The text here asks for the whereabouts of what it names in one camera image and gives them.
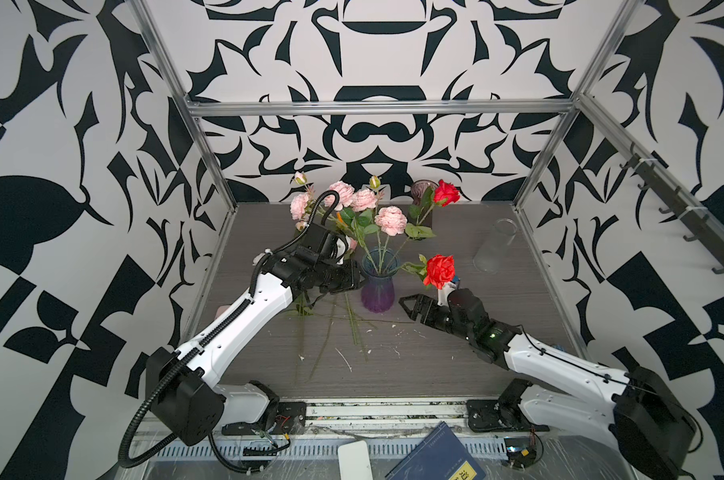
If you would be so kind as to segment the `large red rose stem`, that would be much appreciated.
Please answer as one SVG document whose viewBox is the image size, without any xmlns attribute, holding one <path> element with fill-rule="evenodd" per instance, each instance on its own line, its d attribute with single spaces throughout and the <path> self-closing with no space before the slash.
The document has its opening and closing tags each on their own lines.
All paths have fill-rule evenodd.
<svg viewBox="0 0 724 480">
<path fill-rule="evenodd" d="M 419 254 L 414 262 L 406 262 L 401 271 L 420 279 L 424 286 L 433 286 L 441 290 L 456 277 L 455 259 L 453 256 L 434 255 L 430 258 Z"/>
</svg>

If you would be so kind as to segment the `purple ribbed glass vase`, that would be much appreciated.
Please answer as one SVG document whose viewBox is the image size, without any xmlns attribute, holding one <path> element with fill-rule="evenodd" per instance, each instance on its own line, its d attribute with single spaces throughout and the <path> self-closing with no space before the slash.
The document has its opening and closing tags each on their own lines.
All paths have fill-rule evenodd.
<svg viewBox="0 0 724 480">
<path fill-rule="evenodd" d="M 363 306 L 372 313 L 384 313 L 392 308 L 396 300 L 394 276 L 400 261 L 391 250 L 374 249 L 362 260 L 362 271 L 367 281 L 361 290 Z"/>
</svg>

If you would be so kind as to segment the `pink peony flower stem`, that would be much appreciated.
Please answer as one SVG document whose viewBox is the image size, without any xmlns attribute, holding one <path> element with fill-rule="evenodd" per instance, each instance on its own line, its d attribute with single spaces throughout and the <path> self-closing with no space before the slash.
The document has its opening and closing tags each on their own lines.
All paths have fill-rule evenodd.
<svg viewBox="0 0 724 480">
<path fill-rule="evenodd" d="M 405 233 L 408 220 L 396 206 L 383 206 L 384 187 L 381 179 L 373 175 L 368 184 L 351 197 L 350 208 L 354 212 L 351 222 L 355 239 L 371 262 L 373 271 L 388 273 L 393 263 L 387 260 L 390 241 Z"/>
</svg>

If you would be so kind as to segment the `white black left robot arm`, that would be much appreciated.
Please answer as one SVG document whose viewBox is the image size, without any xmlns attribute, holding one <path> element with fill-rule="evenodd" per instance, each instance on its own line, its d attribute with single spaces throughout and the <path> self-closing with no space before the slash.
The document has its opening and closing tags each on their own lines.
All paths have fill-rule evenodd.
<svg viewBox="0 0 724 480">
<path fill-rule="evenodd" d="M 300 294 L 358 290 L 368 282 L 359 262 L 310 261 L 297 255 L 264 256 L 248 290 L 191 340 L 170 352 L 161 347 L 146 363 L 149 411 L 173 439 L 192 446 L 225 423 L 260 421 L 273 399 L 247 383 L 220 388 L 223 374 L 247 344 Z"/>
</svg>

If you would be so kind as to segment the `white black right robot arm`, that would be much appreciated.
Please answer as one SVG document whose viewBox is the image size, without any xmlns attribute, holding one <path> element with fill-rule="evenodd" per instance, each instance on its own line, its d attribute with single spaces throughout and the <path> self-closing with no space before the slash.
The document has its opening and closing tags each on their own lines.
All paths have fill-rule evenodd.
<svg viewBox="0 0 724 480">
<path fill-rule="evenodd" d="M 483 361 L 516 373 L 490 407 L 472 415 L 475 432 L 554 428 L 618 451 L 650 479 L 676 479 L 693 451 L 695 418 L 644 367 L 615 369 L 534 338 L 489 316 L 468 289 L 400 299 L 406 316 L 467 342 Z"/>
</svg>

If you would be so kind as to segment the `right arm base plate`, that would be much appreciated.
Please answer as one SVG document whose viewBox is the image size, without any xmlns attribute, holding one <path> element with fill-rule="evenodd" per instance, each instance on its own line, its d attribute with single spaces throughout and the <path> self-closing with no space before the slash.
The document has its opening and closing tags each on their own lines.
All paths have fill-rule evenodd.
<svg viewBox="0 0 724 480">
<path fill-rule="evenodd" d="M 534 424 L 522 412 L 521 396 L 532 386 L 514 379 L 495 400 L 472 399 L 466 402 L 467 423 L 474 433 L 530 431 Z"/>
</svg>

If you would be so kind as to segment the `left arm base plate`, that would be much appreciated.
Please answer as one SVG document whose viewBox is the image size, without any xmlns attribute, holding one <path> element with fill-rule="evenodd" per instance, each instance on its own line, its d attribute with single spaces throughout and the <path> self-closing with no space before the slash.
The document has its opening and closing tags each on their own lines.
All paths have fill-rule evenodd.
<svg viewBox="0 0 724 480">
<path fill-rule="evenodd" d="M 304 430 L 308 404 L 288 401 L 272 404 L 255 423 L 229 423 L 222 427 L 225 436 L 297 434 Z"/>
</svg>

